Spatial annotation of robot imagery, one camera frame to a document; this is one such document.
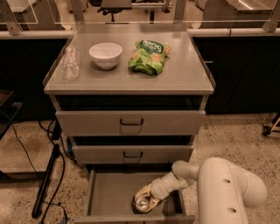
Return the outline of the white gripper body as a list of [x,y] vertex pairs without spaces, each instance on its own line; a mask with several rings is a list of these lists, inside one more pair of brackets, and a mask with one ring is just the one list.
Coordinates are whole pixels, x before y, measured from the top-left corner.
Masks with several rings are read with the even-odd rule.
[[170,191],[164,185],[161,178],[156,178],[150,184],[150,194],[156,200],[164,200],[170,195]]

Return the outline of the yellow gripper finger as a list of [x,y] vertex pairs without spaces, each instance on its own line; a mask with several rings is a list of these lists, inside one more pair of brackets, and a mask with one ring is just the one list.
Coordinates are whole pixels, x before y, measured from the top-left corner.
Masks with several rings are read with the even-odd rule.
[[143,200],[143,211],[148,213],[152,209],[154,209],[159,204],[158,199],[154,199],[153,197],[145,198]]
[[141,188],[135,195],[135,200],[140,198],[147,198],[151,196],[151,184],[148,184]]

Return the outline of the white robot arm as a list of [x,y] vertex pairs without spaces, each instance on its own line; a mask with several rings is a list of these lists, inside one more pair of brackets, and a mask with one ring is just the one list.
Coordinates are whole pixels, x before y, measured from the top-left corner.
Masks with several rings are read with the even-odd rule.
[[247,207],[259,207],[267,199],[263,180],[226,159],[210,157],[201,165],[179,160],[171,171],[139,190],[133,207],[147,214],[172,192],[197,185],[199,224],[249,224]]

